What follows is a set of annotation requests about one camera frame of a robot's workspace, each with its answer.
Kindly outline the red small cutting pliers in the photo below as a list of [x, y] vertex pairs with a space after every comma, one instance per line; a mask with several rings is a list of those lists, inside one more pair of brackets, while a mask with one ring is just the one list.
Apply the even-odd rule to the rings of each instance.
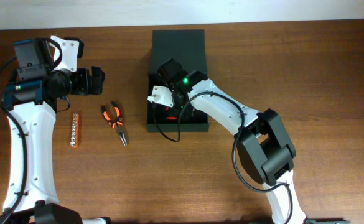
[[177, 108], [166, 107], [165, 110], [165, 119], [169, 121], [177, 120], [179, 115], [179, 110]]

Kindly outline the orange black long-nose pliers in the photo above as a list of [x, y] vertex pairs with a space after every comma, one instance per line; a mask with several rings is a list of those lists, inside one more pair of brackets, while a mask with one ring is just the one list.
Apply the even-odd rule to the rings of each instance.
[[127, 136], [126, 136], [126, 131], [124, 128], [124, 122], [123, 122], [123, 117], [122, 117], [122, 113], [121, 113], [121, 109], [118, 106], [118, 104], [115, 101], [111, 102], [112, 107], [114, 108], [115, 111], [115, 117], [114, 119], [110, 117], [109, 113], [106, 110], [106, 106], [102, 105], [101, 106], [101, 113], [105, 119], [105, 121], [117, 132], [118, 137], [120, 138], [121, 142], [127, 146], [128, 145], [128, 140], [127, 140]]

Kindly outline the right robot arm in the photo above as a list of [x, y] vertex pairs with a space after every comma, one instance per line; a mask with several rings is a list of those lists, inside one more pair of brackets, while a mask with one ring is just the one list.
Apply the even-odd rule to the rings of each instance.
[[178, 119], [189, 106], [212, 117], [233, 135], [231, 162], [237, 178], [267, 196], [273, 223], [305, 223], [293, 183], [296, 150], [277, 112], [247, 107], [205, 72], [187, 72], [172, 58], [157, 72], [165, 85], [155, 86], [148, 101], [157, 98], [160, 105], [178, 106]]

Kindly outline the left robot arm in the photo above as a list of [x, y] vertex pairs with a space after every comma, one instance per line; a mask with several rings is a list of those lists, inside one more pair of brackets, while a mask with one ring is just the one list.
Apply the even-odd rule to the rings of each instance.
[[99, 95], [105, 73], [77, 67], [84, 43], [76, 37], [33, 38], [14, 43], [12, 71], [0, 100], [11, 132], [11, 170], [0, 223], [110, 223], [83, 219], [59, 204], [52, 162], [57, 101]]

